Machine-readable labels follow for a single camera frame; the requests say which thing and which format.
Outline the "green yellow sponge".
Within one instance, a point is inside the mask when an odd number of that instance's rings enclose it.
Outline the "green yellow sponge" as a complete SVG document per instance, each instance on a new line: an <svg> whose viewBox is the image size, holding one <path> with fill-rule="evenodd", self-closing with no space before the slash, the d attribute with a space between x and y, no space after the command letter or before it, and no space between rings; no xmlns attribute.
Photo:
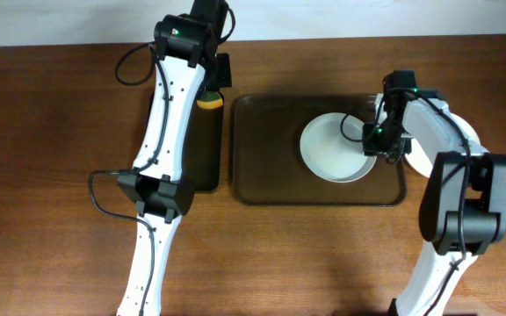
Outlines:
<svg viewBox="0 0 506 316"><path fill-rule="evenodd" d="M223 96L217 91L204 91L196 101L197 106L204 110L213 110L224 105Z"/></svg>

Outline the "white plate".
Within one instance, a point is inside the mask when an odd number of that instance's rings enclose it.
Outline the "white plate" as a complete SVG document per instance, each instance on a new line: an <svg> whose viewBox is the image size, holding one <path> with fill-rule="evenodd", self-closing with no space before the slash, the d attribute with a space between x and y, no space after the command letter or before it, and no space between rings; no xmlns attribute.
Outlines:
<svg viewBox="0 0 506 316"><path fill-rule="evenodd" d="M400 121L404 135L411 137L412 152L403 154L410 167L422 176L431 175L439 153L457 152L463 156L478 156L487 152L476 131L463 118L450 112L448 103L435 90L406 92L408 97L403 112L387 115L384 93L375 101L375 125L386 119Z"/></svg>
<svg viewBox="0 0 506 316"><path fill-rule="evenodd" d="M341 112L322 114L300 136L300 155L309 170L332 183L351 183L366 176L376 158L363 153L364 123Z"/></svg>

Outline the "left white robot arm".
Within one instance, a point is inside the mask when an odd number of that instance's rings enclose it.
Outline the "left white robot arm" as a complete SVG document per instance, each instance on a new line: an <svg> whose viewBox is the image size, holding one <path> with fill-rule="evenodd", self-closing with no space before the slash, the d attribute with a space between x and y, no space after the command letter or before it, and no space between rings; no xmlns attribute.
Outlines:
<svg viewBox="0 0 506 316"><path fill-rule="evenodd" d="M231 13L168 15L155 27L149 74L155 93L141 148L130 169L116 172L117 184L135 204L134 257L119 315L158 315L170 246L195 188L184 179L184 145L192 112L218 111L220 89L231 84L228 54L218 46L228 36Z"/></svg>

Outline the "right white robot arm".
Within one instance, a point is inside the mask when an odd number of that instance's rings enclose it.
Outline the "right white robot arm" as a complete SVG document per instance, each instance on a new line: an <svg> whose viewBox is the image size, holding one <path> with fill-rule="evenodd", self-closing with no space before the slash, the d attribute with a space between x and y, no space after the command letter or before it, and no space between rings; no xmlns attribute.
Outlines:
<svg viewBox="0 0 506 316"><path fill-rule="evenodd" d="M464 272L506 234L506 154L472 140L434 90L388 89L374 107L366 155L406 154L416 140L432 163L418 215L421 254L387 312L440 315Z"/></svg>

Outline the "left dark tray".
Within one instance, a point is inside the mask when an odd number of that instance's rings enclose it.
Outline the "left dark tray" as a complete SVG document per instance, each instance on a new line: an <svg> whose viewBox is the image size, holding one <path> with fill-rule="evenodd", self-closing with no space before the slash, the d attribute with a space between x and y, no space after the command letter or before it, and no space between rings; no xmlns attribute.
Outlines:
<svg viewBox="0 0 506 316"><path fill-rule="evenodd" d="M213 110L192 108L184 139L182 179L198 193L217 189L220 179L220 148L224 107Z"/></svg>

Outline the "dark tray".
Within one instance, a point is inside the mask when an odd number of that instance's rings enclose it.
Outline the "dark tray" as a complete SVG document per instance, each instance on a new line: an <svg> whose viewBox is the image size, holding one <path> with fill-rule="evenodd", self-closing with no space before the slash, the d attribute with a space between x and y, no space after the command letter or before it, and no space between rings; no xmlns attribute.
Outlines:
<svg viewBox="0 0 506 316"><path fill-rule="evenodd" d="M300 154L300 136L322 114L349 114L364 122L374 116L369 95L246 95L232 104L232 182L248 205L394 206L407 196L401 162L379 158L351 183L315 175Z"/></svg>
<svg viewBox="0 0 506 316"><path fill-rule="evenodd" d="M184 139L182 179L198 193L217 189L220 179L220 148L224 107L213 110L192 108Z"/></svg>

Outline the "right dark tray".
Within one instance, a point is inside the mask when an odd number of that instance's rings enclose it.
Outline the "right dark tray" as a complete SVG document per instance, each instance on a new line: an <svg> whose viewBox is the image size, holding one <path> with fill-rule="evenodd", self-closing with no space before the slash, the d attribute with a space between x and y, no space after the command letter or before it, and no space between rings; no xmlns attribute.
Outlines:
<svg viewBox="0 0 506 316"><path fill-rule="evenodd" d="M232 182L248 205L394 206L407 196L401 162L379 158L351 183L315 175L300 154L300 136L322 114L349 114L364 122L374 116L369 95L246 95L232 104Z"/></svg>

